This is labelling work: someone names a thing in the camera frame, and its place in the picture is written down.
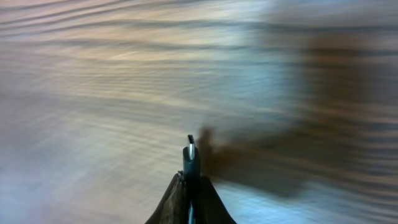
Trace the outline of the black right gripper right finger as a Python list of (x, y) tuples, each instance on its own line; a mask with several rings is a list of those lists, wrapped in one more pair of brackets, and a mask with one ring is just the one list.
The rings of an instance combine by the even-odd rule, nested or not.
[(228, 213), (210, 179), (200, 177), (195, 193), (195, 218), (199, 224), (236, 224)]

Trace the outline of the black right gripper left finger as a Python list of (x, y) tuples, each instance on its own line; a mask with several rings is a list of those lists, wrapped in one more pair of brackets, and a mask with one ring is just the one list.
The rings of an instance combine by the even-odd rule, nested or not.
[(176, 173), (146, 224), (186, 224), (187, 187), (182, 172)]

